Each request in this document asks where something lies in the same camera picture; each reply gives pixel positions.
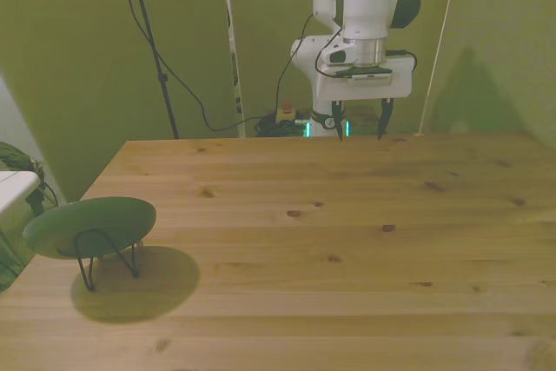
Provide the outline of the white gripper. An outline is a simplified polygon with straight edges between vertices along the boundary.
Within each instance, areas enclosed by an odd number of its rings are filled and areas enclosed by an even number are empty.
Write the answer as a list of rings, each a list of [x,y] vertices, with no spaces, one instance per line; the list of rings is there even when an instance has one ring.
[[[411,94],[413,89],[413,56],[388,56],[381,68],[381,73],[354,75],[349,78],[331,78],[318,75],[315,97],[324,101],[333,101],[331,106],[332,117],[341,142],[343,141],[342,124],[345,118],[342,101],[382,99],[381,116],[377,128],[377,138],[380,140],[387,131],[393,113],[393,99],[408,97]]]

